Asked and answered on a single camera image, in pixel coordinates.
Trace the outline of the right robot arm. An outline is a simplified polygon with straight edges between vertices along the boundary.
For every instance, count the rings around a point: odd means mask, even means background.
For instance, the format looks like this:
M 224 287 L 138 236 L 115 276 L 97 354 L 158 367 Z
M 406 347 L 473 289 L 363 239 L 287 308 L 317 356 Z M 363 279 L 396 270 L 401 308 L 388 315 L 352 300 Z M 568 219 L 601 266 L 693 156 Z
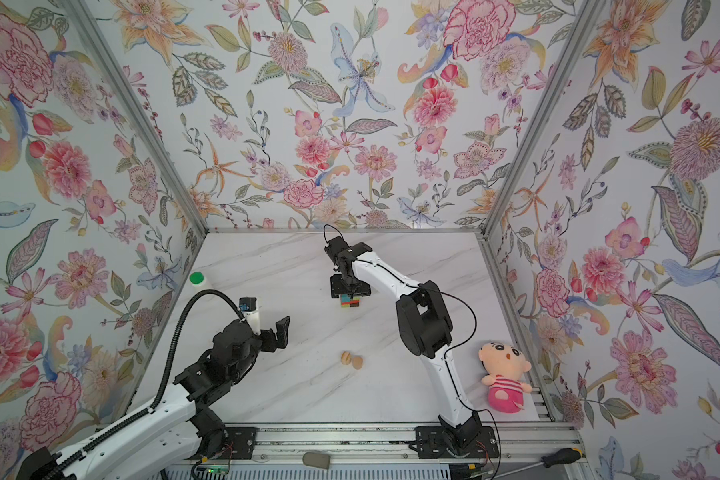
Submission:
M 438 440 L 463 455 L 482 431 L 479 413 L 464 396 L 453 351 L 453 321 L 445 300 L 454 296 L 432 281 L 409 278 L 385 262 L 364 242 L 349 244 L 342 235 L 325 240 L 324 251 L 335 274 L 331 296 L 367 297 L 374 290 L 395 301 L 399 337 L 422 360 L 438 404 Z

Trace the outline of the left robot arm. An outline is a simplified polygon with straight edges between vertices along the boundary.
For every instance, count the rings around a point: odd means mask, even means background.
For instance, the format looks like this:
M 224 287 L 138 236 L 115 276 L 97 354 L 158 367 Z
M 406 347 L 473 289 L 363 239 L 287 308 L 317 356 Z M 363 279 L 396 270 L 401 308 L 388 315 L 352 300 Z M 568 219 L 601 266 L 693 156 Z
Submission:
M 17 477 L 135 479 L 184 458 L 221 451 L 228 435 L 212 405 L 245 378 L 260 353 L 287 347 L 290 318 L 275 326 L 256 335 L 247 321 L 233 321 L 150 404 L 70 447 L 30 454 Z

